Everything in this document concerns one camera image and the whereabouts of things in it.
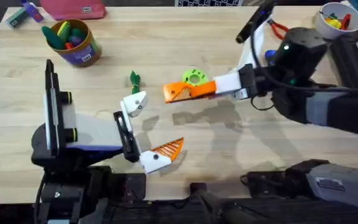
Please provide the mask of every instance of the wooden table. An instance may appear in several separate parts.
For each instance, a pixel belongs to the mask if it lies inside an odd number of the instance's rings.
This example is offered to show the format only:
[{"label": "wooden table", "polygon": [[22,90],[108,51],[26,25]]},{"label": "wooden table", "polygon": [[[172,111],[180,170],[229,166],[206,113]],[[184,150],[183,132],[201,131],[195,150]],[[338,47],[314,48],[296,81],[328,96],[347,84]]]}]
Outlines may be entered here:
[{"label": "wooden table", "polygon": [[[319,7],[276,7],[273,18],[288,27],[311,27]],[[33,202],[42,176],[31,163],[30,139],[43,123],[45,61],[50,58],[62,90],[70,90],[78,113],[112,119],[119,101],[131,93],[132,70],[142,77],[150,101],[132,120],[143,148],[185,137],[170,166],[147,176],[147,198],[183,198],[191,182],[208,182],[223,197],[246,195],[239,176],[250,170],[284,168],[306,159],[328,159],[358,167],[358,136],[302,125],[275,110],[260,112],[249,101],[229,98],[165,104],[162,84],[177,82],[199,68],[212,78],[238,63],[234,41],[256,7],[112,7],[106,18],[86,21],[103,46],[89,68],[73,68],[53,52],[40,31],[54,21],[28,21],[12,30],[0,26],[0,203]],[[17,8],[9,8],[6,19]],[[280,43],[265,26],[264,50]],[[315,76],[336,83],[325,58]],[[268,98],[257,100],[271,104]],[[116,172],[142,172],[123,156],[103,161]]]}]

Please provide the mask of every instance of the black cable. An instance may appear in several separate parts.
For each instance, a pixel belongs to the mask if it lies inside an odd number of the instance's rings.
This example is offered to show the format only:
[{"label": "black cable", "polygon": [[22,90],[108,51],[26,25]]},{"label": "black cable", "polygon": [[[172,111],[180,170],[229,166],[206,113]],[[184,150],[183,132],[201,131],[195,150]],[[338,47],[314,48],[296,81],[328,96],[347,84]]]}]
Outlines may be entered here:
[{"label": "black cable", "polygon": [[268,107],[268,108],[258,108],[258,107],[256,107],[256,106],[254,105],[254,99],[255,99],[255,97],[256,97],[256,96],[251,97],[251,105],[252,105],[255,109],[257,109],[257,110],[259,110],[259,111],[267,111],[267,110],[270,110],[270,109],[272,109],[272,108],[274,107],[274,105],[272,105],[271,107]]},{"label": "black cable", "polygon": [[273,84],[280,86],[280,87],[284,87],[287,89],[291,89],[291,90],[297,90],[297,91],[312,91],[312,92],[346,92],[346,93],[358,93],[358,89],[348,89],[348,88],[326,88],[326,89],[316,89],[316,88],[307,88],[307,87],[298,87],[298,86],[292,86],[292,85],[288,85],[286,83],[282,83],[277,81],[276,79],[274,79],[269,72],[266,70],[266,68],[264,68],[263,66],[261,66],[261,63],[258,59],[258,56],[256,54],[256,50],[255,50],[255,30],[256,30],[256,25],[257,25],[257,21],[258,19],[261,17],[260,14],[257,14],[254,18],[254,21],[252,21],[252,25],[251,25],[251,32],[250,32],[250,37],[251,37],[251,52],[252,52],[252,56],[255,60],[255,64],[257,67],[261,68],[262,73],[264,74],[264,76]]},{"label": "black cable", "polygon": [[44,175],[42,176],[42,179],[41,179],[40,186],[39,186],[38,191],[37,191],[37,196],[35,197],[34,224],[38,224],[38,210],[39,210],[40,201],[41,201],[41,192],[42,192],[42,189],[44,188],[46,179],[47,179],[47,171],[45,170]]}]

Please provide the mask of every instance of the pink box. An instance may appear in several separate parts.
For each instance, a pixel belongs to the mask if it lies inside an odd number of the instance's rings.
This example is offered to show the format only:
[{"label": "pink box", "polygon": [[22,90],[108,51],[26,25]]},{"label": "pink box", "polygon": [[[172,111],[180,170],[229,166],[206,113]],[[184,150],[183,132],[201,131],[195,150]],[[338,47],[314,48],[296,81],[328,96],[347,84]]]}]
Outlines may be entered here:
[{"label": "pink box", "polygon": [[40,0],[41,6],[55,19],[100,19],[106,14],[101,0]]}]

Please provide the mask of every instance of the green toy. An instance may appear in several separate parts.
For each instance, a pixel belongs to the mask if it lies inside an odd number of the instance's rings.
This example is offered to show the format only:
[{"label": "green toy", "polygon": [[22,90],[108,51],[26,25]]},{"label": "green toy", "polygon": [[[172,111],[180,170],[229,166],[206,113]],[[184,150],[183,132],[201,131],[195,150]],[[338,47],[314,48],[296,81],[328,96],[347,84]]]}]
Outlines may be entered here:
[{"label": "green toy", "polygon": [[71,34],[72,35],[75,35],[77,37],[81,37],[83,40],[86,39],[86,34],[84,34],[84,32],[80,31],[79,29],[77,28],[72,28],[71,29]]},{"label": "green toy", "polygon": [[67,21],[64,22],[60,26],[59,31],[57,32],[57,35],[61,38],[63,43],[67,42],[68,36],[70,35],[70,23]]},{"label": "green toy", "polygon": [[198,86],[208,82],[207,76],[198,69],[187,70],[182,75],[181,80],[192,86]]},{"label": "green toy", "polygon": [[64,42],[56,33],[54,33],[53,30],[51,30],[51,28],[43,26],[41,30],[42,33],[44,33],[44,36],[47,38],[47,41],[51,47],[57,50],[65,50]]},{"label": "green toy", "polygon": [[132,71],[129,79],[132,83],[132,94],[140,92],[140,75],[136,75],[134,71]]}]

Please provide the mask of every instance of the cylindrical container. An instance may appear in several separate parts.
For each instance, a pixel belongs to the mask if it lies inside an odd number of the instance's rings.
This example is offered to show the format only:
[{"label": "cylindrical container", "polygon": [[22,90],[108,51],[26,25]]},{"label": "cylindrical container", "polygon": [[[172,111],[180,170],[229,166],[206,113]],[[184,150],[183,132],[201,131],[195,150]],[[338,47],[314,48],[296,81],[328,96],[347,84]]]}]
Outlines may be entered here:
[{"label": "cylindrical container", "polygon": [[321,6],[320,9],[325,15],[330,16],[332,13],[335,13],[335,16],[338,19],[343,19],[346,14],[351,15],[351,21],[347,30],[337,29],[330,26],[324,18],[326,16],[322,15],[320,12],[317,12],[316,20],[314,25],[316,30],[326,39],[335,39],[343,34],[353,34],[358,31],[358,12],[350,6],[347,6],[342,3],[331,2]]},{"label": "cylindrical container", "polygon": [[93,39],[93,35],[88,26],[81,20],[78,19],[67,19],[64,21],[60,21],[52,26],[52,30],[54,32],[58,32],[60,26],[68,21],[70,23],[71,28],[77,28],[86,34],[85,40],[78,46],[70,49],[70,50],[57,50],[53,47],[49,46],[56,51],[62,58],[64,58],[68,63],[77,66],[77,67],[87,67],[94,64],[101,56],[102,50],[96,44]]}]

